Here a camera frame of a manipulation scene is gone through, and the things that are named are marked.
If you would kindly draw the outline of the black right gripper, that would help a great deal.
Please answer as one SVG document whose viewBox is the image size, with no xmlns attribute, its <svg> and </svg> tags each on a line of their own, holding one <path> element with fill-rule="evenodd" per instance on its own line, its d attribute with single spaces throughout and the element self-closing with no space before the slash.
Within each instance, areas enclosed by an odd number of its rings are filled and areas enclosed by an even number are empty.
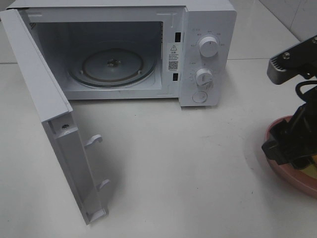
<svg viewBox="0 0 317 238">
<path fill-rule="evenodd" d="M 297 108 L 289 121 L 283 119 L 271 129 L 274 140 L 262 145 L 269 160 L 278 165 L 290 164 L 304 169 L 314 164 L 317 154 L 317 87 L 302 92 L 302 85 L 295 87 L 297 96 L 304 103 Z"/>
</svg>

